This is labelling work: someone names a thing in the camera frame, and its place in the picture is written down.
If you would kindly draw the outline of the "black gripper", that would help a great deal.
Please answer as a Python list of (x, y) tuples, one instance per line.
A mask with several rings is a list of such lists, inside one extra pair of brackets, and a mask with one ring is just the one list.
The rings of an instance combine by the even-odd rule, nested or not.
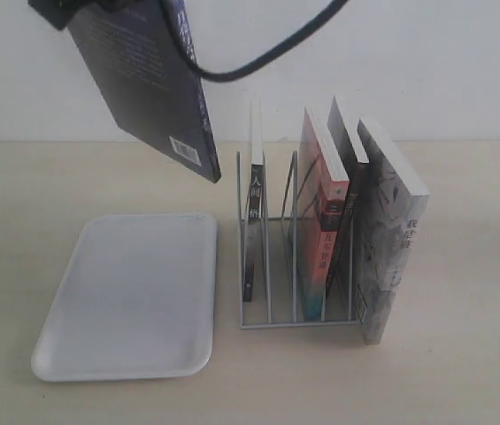
[(63, 30), (75, 14), (84, 7), (95, 4), (107, 12), (118, 12), (137, 4), (135, 0), (28, 0), (27, 4), (56, 30)]

